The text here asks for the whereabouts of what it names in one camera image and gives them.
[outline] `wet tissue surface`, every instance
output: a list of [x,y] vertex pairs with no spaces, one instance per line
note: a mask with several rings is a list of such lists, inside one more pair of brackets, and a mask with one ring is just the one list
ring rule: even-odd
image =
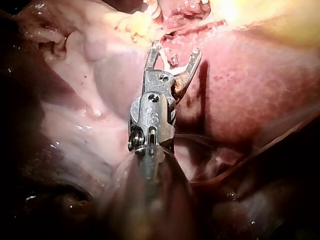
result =
[[198,239],[319,239],[320,41],[227,30],[210,21],[221,3],[148,1],[146,15],[133,14],[146,9],[139,0],[1,3],[5,236],[117,239],[97,202],[128,154],[145,40],[159,39],[172,67],[203,52],[175,140]]

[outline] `yellow fat tissue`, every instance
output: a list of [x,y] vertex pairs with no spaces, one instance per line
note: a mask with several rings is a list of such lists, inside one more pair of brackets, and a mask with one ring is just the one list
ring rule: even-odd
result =
[[256,27],[299,47],[320,47],[320,0],[209,0],[216,20],[231,29]]

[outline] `screw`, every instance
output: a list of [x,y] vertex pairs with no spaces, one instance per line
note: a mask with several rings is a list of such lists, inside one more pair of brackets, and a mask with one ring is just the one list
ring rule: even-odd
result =
[[149,102],[157,103],[159,101],[159,96],[157,94],[150,94],[148,97]]
[[169,77],[166,74],[161,74],[159,78],[160,78],[160,81],[162,82],[169,81]]

